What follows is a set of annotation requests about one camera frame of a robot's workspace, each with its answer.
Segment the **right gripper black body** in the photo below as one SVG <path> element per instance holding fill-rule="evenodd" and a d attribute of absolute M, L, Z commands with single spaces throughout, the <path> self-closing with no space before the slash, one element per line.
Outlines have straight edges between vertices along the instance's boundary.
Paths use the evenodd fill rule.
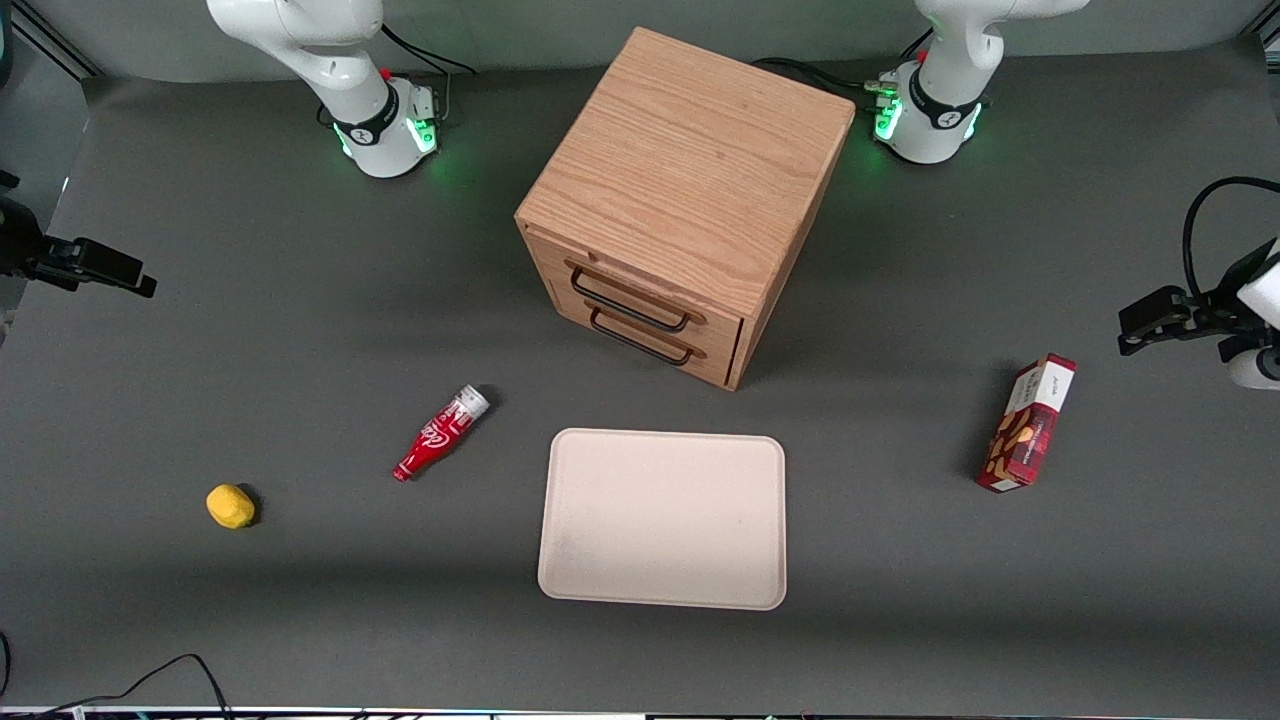
<path fill-rule="evenodd" d="M 45 234 L 35 214 L 6 196 L 1 196 L 1 275 L 77 287 L 77 279 L 67 274 L 70 241 Z"/>

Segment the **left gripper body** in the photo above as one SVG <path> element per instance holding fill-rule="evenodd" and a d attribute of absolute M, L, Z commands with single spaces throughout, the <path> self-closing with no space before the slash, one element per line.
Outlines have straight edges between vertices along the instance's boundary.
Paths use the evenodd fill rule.
<path fill-rule="evenodd" d="M 1230 334 L 1277 329 L 1279 255 L 1271 238 L 1235 260 L 1212 290 L 1201 288 L 1187 250 L 1187 283 L 1199 309 Z"/>

